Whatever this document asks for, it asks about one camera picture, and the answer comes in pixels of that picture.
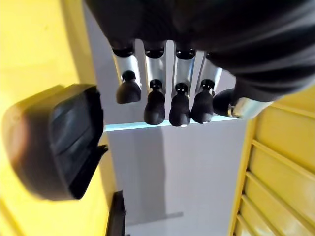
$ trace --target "black rubber fingertip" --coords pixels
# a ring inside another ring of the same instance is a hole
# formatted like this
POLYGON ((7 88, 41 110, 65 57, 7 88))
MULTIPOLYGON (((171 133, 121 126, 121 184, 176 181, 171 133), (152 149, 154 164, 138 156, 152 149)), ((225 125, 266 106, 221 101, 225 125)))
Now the black rubber fingertip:
POLYGON ((161 124, 165 119, 165 97, 164 95, 154 90, 148 95, 148 103, 144 109, 144 121, 147 124, 161 124))
POLYGON ((234 89, 224 90, 213 98, 213 110, 216 114, 228 117, 228 105, 231 102, 234 89))
POLYGON ((176 127, 190 123, 189 100, 184 94, 173 97, 169 122, 176 127))
POLYGON ((141 89, 135 81, 125 81, 118 87, 116 93, 117 103, 138 102, 140 99, 141 89))
POLYGON ((193 101, 191 118, 200 124, 210 122, 213 114, 212 101, 212 95, 208 90, 198 93, 193 101))

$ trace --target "yellow shutter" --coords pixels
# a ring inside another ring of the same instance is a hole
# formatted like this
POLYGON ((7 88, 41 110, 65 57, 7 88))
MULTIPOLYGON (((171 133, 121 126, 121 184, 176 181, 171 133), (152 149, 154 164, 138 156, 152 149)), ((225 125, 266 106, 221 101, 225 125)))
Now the yellow shutter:
POLYGON ((249 121, 229 235, 315 235, 315 86, 249 121))

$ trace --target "yellow wall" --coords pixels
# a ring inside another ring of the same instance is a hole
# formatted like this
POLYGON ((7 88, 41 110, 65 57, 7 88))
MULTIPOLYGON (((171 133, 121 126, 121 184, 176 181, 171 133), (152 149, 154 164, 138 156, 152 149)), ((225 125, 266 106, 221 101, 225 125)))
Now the yellow wall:
POLYGON ((229 235, 315 235, 315 86, 249 122, 229 235))
POLYGON ((56 85, 95 83, 80 0, 0 1, 0 235, 105 235, 115 177, 111 154, 77 201, 28 192, 3 146, 3 115, 15 103, 56 85))

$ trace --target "black cloth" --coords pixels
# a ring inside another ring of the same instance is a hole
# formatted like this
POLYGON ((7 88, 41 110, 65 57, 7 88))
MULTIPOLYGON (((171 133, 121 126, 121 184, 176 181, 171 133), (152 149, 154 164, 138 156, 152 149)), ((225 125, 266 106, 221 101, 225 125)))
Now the black cloth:
POLYGON ((240 96, 273 101, 314 82, 315 0, 86 2, 114 48, 170 39, 210 52, 240 96))

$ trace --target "chrome cylinder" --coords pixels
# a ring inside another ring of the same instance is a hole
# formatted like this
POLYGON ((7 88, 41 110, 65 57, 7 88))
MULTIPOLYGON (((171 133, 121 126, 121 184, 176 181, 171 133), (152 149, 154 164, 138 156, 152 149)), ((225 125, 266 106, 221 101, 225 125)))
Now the chrome cylinder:
POLYGON ((180 59, 175 53, 175 62, 173 70, 173 81, 172 81, 172 97, 177 94, 176 85, 179 83, 184 83, 188 87, 187 97, 190 96, 190 87, 193 73, 193 66, 195 62, 195 57, 190 59, 180 59))
POLYGON ((204 54, 200 73, 198 76, 198 81, 196 85, 195 94, 198 94, 203 91, 201 83, 203 80, 212 80, 214 82, 213 91, 216 92, 219 80, 222 74, 222 68, 213 65, 210 60, 206 57, 207 53, 204 54))
POLYGON ((147 92, 150 93, 152 88, 150 88, 150 82, 152 80, 160 80, 162 82, 161 92, 165 96, 166 94, 166 56, 164 53, 159 58, 151 58, 145 55, 146 61, 146 84, 147 92))
POLYGON ((126 71, 132 71, 135 75, 135 82, 141 89, 140 72, 136 56, 130 55, 128 57, 120 57, 113 53, 113 58, 116 66, 119 84, 122 84, 124 82, 124 73, 126 71))
POLYGON ((273 102, 259 102, 250 98, 242 97, 238 99, 235 106, 228 106, 229 117, 239 119, 251 119, 257 116, 262 110, 273 102))

